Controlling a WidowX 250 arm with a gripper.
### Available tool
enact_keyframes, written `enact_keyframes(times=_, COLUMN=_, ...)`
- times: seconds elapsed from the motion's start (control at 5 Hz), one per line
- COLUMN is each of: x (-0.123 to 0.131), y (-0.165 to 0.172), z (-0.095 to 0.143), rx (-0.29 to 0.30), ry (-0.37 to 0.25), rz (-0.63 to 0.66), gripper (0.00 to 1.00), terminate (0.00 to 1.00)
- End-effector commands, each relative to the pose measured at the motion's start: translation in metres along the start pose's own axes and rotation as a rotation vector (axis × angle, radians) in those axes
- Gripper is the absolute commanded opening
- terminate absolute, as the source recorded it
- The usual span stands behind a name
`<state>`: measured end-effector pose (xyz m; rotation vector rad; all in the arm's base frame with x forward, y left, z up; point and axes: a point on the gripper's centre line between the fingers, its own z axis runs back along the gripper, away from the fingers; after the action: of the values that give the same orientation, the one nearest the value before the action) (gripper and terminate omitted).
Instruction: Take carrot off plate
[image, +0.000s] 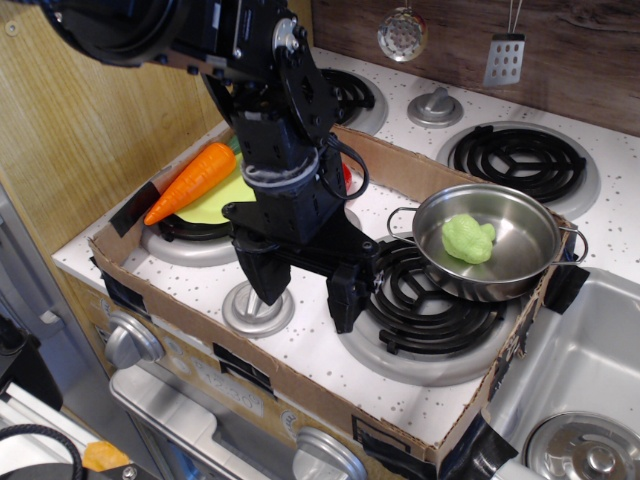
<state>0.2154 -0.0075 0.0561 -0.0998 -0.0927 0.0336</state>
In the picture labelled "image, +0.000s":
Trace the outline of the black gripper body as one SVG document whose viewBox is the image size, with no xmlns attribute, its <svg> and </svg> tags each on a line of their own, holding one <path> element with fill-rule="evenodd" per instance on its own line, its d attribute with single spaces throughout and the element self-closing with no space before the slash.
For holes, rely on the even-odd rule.
<svg viewBox="0 0 640 480">
<path fill-rule="evenodd" d="M 253 202 L 226 207 L 236 238 L 278 246 L 277 256 L 329 278 L 341 263 L 374 277 L 378 246 L 363 232 L 350 236 L 344 207 L 342 154 L 350 152 L 330 124 L 300 127 L 290 116 L 240 112 L 231 127 L 244 155 L 241 173 Z"/>
</svg>

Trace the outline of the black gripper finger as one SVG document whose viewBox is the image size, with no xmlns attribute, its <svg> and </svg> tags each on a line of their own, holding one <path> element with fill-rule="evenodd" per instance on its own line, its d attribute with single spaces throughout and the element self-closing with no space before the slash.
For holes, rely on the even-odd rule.
<svg viewBox="0 0 640 480">
<path fill-rule="evenodd" d="M 341 263 L 327 279 L 328 307 L 338 334 L 353 331 L 374 289 L 373 278 L 359 265 Z"/>
<path fill-rule="evenodd" d="M 277 256 L 278 246 L 236 238 L 234 248 L 239 264 L 257 296 L 273 305 L 291 281 L 291 266 Z"/>
</svg>

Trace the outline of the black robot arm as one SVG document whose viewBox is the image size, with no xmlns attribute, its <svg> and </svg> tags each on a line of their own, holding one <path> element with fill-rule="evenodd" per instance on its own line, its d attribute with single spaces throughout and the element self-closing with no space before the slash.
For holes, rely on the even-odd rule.
<svg viewBox="0 0 640 480">
<path fill-rule="evenodd" d="M 330 316 L 348 333 L 376 287 L 377 243 L 346 217 L 351 147 L 334 134 L 337 91 L 284 1 L 43 1 L 71 48 L 101 63 L 154 63 L 200 76 L 236 134 L 251 202 L 223 215 L 257 296 L 275 302 L 299 267 L 327 280 Z"/>
</svg>

